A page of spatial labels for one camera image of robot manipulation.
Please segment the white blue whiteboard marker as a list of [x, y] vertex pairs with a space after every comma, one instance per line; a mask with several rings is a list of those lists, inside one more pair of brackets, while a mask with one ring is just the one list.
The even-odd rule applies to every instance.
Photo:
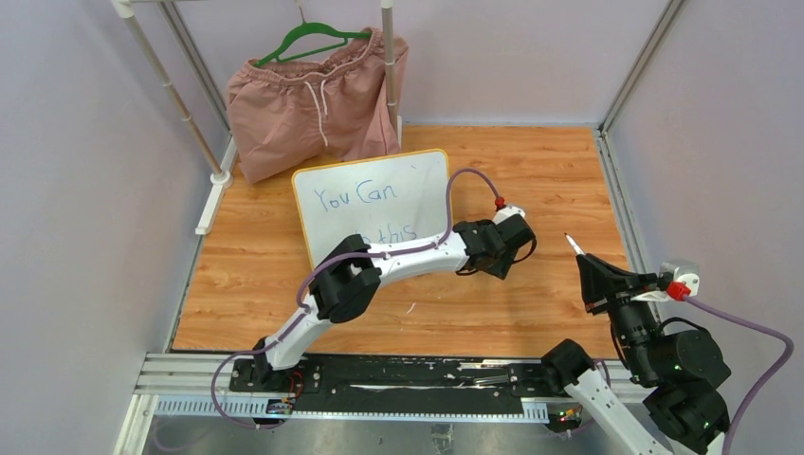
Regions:
[[564, 237], [576, 256], [582, 256], [585, 254], [584, 250], [579, 246], [576, 240], [569, 233], [564, 233]]

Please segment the yellow framed whiteboard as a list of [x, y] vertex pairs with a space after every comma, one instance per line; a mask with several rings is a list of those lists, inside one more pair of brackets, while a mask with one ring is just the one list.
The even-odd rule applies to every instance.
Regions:
[[344, 238], [392, 244], [447, 229], [448, 156], [440, 149], [294, 172], [291, 184], [310, 264]]

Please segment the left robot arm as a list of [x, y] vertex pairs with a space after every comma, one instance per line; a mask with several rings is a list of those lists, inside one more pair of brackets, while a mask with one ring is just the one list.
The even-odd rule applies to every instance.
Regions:
[[534, 250], [536, 244], [518, 211], [396, 244], [367, 244], [350, 235], [303, 280], [293, 316], [255, 345], [254, 379], [267, 391], [282, 390], [307, 349], [333, 325], [362, 316], [384, 286], [440, 272], [482, 272], [503, 280], [520, 249]]

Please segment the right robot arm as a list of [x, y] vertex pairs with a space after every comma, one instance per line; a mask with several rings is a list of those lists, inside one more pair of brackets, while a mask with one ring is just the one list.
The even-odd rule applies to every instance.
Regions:
[[673, 260], [657, 273], [636, 273], [591, 253], [576, 254], [581, 294], [590, 314], [607, 314], [633, 384], [650, 391], [643, 404], [655, 426], [672, 442], [663, 446], [634, 417], [600, 376], [592, 358], [565, 339], [541, 360], [543, 387], [569, 394], [628, 454], [721, 454], [731, 427], [718, 392], [731, 371], [710, 333], [697, 324], [666, 333], [651, 306], [696, 296], [699, 267]]

